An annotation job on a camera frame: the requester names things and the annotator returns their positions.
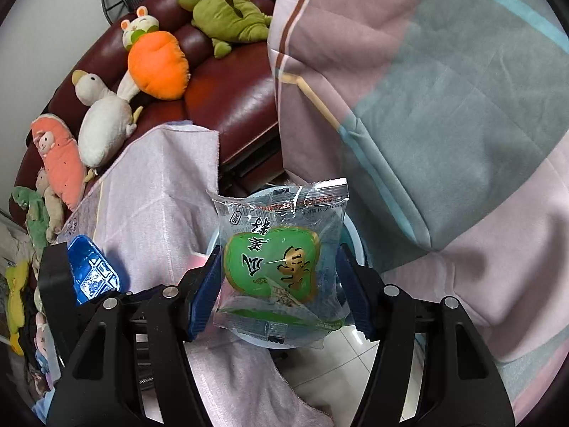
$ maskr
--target snack package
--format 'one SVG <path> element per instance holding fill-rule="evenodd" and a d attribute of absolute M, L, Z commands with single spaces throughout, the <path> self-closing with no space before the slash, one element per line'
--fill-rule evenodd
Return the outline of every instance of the snack package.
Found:
<path fill-rule="evenodd" d="M 214 324 L 265 341 L 320 346 L 349 314 L 336 295 L 346 180 L 211 197 L 225 274 Z"/>

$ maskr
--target green stuffed dinosaur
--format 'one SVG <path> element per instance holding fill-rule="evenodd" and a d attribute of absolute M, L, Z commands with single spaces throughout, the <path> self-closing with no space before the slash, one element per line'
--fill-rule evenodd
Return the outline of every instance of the green stuffed dinosaur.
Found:
<path fill-rule="evenodd" d="M 266 41 L 272 16 L 263 14 L 250 0 L 177 0 L 193 12 L 192 25 L 213 42 L 217 59 L 231 52 L 231 43 Z"/>
<path fill-rule="evenodd" d="M 12 190 L 12 198 L 24 210 L 27 210 L 26 227 L 38 259 L 42 258 L 43 249 L 49 245 L 46 231 L 49 228 L 49 214 L 39 192 L 24 186 Z"/>

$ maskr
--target yellow plush toy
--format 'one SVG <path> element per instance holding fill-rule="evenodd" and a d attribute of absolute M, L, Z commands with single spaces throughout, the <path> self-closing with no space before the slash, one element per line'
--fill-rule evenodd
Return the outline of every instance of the yellow plush toy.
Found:
<path fill-rule="evenodd" d="M 12 344 L 12 350 L 20 356 L 23 356 L 24 352 L 18 343 L 18 329 L 24 327 L 26 319 L 21 294 L 28 282 L 28 267 L 28 262 L 19 262 L 15 267 L 6 269 L 6 281 L 8 282 L 8 288 L 10 290 L 6 307 L 10 343 Z"/>

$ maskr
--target white wall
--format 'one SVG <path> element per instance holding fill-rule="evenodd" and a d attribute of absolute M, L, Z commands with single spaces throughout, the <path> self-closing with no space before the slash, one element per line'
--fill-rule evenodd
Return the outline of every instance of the white wall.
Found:
<path fill-rule="evenodd" d="M 7 210 L 30 122 L 108 27 L 101 0 L 17 0 L 0 26 L 0 208 Z"/>

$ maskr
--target tile floor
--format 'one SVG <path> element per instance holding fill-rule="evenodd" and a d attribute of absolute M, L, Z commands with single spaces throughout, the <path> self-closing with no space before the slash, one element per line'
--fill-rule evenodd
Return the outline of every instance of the tile floor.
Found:
<path fill-rule="evenodd" d="M 349 427 L 360 404 L 376 357 L 377 342 L 369 342 L 355 326 L 346 326 L 324 339 L 324 348 L 297 348 L 277 367 L 297 395 L 334 418 L 336 427 Z M 419 398 L 421 364 L 413 357 L 407 399 L 401 420 L 413 417 Z"/>

